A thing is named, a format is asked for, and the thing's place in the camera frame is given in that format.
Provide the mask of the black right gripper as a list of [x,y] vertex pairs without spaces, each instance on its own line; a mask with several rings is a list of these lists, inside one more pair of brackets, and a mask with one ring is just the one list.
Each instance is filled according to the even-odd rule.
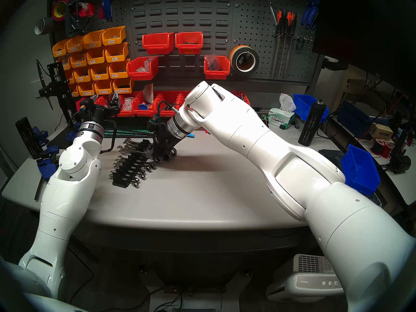
[[168,120],[166,118],[151,117],[148,120],[148,131],[153,134],[154,144],[160,148],[152,148],[150,150],[150,158],[154,161],[162,161],[164,159],[171,159],[177,155],[177,150],[174,148],[178,144],[178,138],[168,129]]

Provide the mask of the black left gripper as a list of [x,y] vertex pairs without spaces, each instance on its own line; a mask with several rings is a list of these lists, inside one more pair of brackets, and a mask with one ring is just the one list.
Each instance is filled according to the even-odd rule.
[[118,93],[109,94],[109,107],[95,104],[98,95],[80,101],[79,114],[84,122],[104,124],[106,120],[120,113],[122,104]]

